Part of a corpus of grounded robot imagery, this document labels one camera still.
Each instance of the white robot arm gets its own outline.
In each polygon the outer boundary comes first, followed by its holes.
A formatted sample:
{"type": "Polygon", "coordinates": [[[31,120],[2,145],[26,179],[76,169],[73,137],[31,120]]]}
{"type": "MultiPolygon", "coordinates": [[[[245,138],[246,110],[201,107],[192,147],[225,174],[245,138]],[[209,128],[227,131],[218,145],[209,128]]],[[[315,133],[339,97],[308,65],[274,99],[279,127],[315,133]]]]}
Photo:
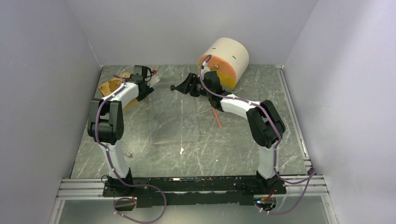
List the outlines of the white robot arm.
{"type": "Polygon", "coordinates": [[[121,138],[124,133],[122,109],[131,100],[137,99],[138,101],[141,101],[147,95],[152,93],[154,90],[152,86],[159,81],[158,76],[155,76],[150,68],[140,65],[136,65],[134,67],[134,74],[131,74],[129,77],[124,77],[124,79],[126,81],[125,84],[122,83],[120,87],[114,91],[118,93],[111,94],[103,97],[102,99],[94,98],[91,100],[88,117],[88,135],[93,137],[96,141],[95,122],[98,107],[104,100],[108,99],[100,111],[101,116],[108,114],[108,119],[99,119],[98,136],[100,142],[107,147],[106,149],[104,146],[99,145],[107,159],[109,176],[112,178],[117,177],[110,166],[108,157],[106,156],[107,150],[109,151],[112,165],[117,169],[117,173],[120,177],[126,178],[129,172],[129,166],[125,161],[121,148],[123,145],[121,138]]]}
{"type": "Polygon", "coordinates": [[[274,145],[278,140],[274,129],[268,121],[264,121],[265,115],[254,105],[260,105],[268,112],[280,135],[285,132],[285,126],[271,101],[254,102],[249,100],[235,100],[238,98],[234,94],[223,90],[217,72],[210,71],[207,66],[203,66],[201,74],[204,74],[203,82],[212,92],[221,95],[217,97],[210,94],[201,84],[199,76],[190,73],[188,77],[178,86],[171,86],[170,89],[177,90],[192,97],[206,96],[211,106],[221,112],[230,112],[248,120],[253,139],[260,146],[260,163],[258,173],[264,179],[274,177],[274,145]]]}

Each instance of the gray marble surface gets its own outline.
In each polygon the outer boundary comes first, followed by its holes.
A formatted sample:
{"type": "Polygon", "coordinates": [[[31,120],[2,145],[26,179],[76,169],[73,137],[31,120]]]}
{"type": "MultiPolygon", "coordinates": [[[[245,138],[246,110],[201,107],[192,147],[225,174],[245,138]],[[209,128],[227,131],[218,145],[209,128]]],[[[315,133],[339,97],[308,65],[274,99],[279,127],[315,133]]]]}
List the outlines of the gray marble surface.
{"type": "MultiPolygon", "coordinates": [[[[133,65],[105,66],[99,85],[113,74],[132,72],[133,65]]],[[[197,65],[151,65],[158,71],[159,83],[182,82],[197,65]]],[[[282,175],[306,175],[299,137],[294,128],[285,90],[274,65],[249,65],[232,91],[253,101],[271,100],[282,117],[286,133],[279,146],[278,166],[282,175]]],[[[95,97],[101,98],[99,91],[95,97]]],[[[126,157],[135,177],[253,175],[258,168],[259,146],[253,140],[245,119],[219,112],[220,129],[205,97],[193,98],[198,120],[196,140],[153,144],[150,138],[149,97],[124,110],[123,141],[133,153],[126,157]]],[[[105,157],[87,132],[82,136],[72,178],[100,178],[107,174],[105,157]]]]}

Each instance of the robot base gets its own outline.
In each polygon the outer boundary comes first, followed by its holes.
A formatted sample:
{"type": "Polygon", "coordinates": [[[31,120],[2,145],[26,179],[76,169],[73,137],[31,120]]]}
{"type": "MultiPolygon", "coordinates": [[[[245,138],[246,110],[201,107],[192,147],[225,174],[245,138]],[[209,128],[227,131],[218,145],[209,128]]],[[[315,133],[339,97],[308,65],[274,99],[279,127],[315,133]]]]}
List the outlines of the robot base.
{"type": "MultiPolygon", "coordinates": [[[[126,179],[132,179],[130,172],[126,179]]],[[[137,208],[163,205],[163,197],[155,189],[123,187],[117,181],[106,181],[104,197],[136,197],[137,208]]],[[[269,195],[272,190],[275,190],[275,195],[286,194],[284,182],[277,176],[266,180],[258,173],[240,176],[144,177],[133,178],[133,184],[151,184],[159,187],[164,191],[168,205],[252,205],[254,195],[269,195]]]]}

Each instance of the clear plastic tray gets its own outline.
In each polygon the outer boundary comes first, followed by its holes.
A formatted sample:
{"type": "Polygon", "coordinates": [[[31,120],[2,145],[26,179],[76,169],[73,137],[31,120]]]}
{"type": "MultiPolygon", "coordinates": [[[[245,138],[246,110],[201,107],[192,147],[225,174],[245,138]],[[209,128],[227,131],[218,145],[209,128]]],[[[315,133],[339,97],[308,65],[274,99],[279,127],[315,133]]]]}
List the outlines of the clear plastic tray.
{"type": "Polygon", "coordinates": [[[150,132],[154,144],[185,140],[199,137],[195,98],[171,91],[171,85],[178,82],[156,84],[150,100],[150,132]]]}

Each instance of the cylindrical container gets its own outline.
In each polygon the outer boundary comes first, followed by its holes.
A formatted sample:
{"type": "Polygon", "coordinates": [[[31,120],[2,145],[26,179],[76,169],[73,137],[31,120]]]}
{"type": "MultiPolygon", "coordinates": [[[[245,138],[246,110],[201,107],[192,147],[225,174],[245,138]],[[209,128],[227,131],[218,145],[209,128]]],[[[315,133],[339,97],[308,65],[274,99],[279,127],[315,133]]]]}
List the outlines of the cylindrical container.
{"type": "Polygon", "coordinates": [[[232,90],[249,64],[249,54],[239,42],[230,38],[220,38],[201,56],[199,64],[212,55],[208,66],[216,71],[220,83],[227,91],[232,90]]]}

